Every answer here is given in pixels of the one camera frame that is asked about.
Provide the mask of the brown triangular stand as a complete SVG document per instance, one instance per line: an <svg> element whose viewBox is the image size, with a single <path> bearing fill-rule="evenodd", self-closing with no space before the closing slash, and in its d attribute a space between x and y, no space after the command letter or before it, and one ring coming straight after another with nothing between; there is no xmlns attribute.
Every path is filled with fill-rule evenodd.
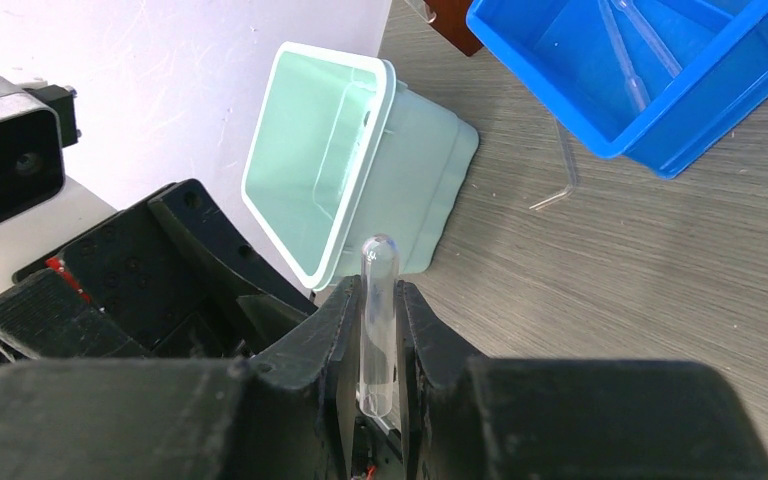
<svg viewBox="0 0 768 480"><path fill-rule="evenodd" d="M425 0L432 19L431 27L465 56L472 56L484 45L466 24L472 0Z"/></svg>

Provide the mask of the short clear glass tube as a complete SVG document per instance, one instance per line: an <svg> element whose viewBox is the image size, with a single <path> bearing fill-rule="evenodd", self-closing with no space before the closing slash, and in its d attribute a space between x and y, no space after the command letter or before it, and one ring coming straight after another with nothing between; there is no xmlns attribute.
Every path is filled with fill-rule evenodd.
<svg viewBox="0 0 768 480"><path fill-rule="evenodd" d="M361 411L373 418L387 416L393 407L399 267L397 247L389 236L378 234L364 242L358 390Z"/></svg>

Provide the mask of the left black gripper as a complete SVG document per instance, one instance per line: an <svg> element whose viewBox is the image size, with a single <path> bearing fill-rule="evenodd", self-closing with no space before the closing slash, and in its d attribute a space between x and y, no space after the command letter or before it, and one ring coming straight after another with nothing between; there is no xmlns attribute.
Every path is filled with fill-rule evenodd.
<svg viewBox="0 0 768 480"><path fill-rule="evenodd" d="M0 224L10 360L260 352L316 310L196 179L120 211L69 182Z"/></svg>

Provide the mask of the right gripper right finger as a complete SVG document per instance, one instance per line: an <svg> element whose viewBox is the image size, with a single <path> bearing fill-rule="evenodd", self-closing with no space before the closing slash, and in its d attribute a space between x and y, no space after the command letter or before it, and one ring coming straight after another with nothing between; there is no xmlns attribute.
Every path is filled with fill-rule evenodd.
<svg viewBox="0 0 768 480"><path fill-rule="evenodd" d="M485 449L471 376L484 355L407 281L396 286L402 459L407 479L480 479Z"/></svg>

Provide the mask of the blue divided plastic bin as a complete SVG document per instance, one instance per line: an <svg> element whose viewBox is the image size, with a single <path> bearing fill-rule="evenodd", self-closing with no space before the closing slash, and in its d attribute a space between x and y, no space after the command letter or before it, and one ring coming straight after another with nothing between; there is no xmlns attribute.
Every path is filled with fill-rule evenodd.
<svg viewBox="0 0 768 480"><path fill-rule="evenodd" d="M650 103L632 105L598 1L476 1L466 23L594 155L672 178L768 98L768 0L634 1L682 66L617 24Z"/></svg>

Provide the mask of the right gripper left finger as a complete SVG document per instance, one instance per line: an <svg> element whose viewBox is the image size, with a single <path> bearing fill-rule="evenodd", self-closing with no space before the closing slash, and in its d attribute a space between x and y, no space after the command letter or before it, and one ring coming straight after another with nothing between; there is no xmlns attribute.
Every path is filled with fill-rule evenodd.
<svg viewBox="0 0 768 480"><path fill-rule="evenodd" d="M346 479L356 417L361 280L250 360L228 434L231 479Z"/></svg>

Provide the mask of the light green plastic tub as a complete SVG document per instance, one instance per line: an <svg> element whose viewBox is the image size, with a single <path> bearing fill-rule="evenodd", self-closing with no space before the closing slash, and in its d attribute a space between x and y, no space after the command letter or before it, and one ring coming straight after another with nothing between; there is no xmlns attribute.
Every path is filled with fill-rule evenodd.
<svg viewBox="0 0 768 480"><path fill-rule="evenodd" d="M473 126L410 90L389 61L287 42L241 196L306 289L358 274L377 234L394 240L402 273L420 273L478 146Z"/></svg>

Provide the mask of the vertical glass pipette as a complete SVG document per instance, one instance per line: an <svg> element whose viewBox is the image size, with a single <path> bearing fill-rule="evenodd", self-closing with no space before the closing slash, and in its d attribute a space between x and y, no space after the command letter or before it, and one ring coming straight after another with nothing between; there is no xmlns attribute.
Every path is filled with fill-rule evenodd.
<svg viewBox="0 0 768 480"><path fill-rule="evenodd" d="M631 22L638 34L648 45L655 57L671 78L676 78L682 71L682 66L667 47L654 27L639 10L633 0L613 0L614 6Z"/></svg>

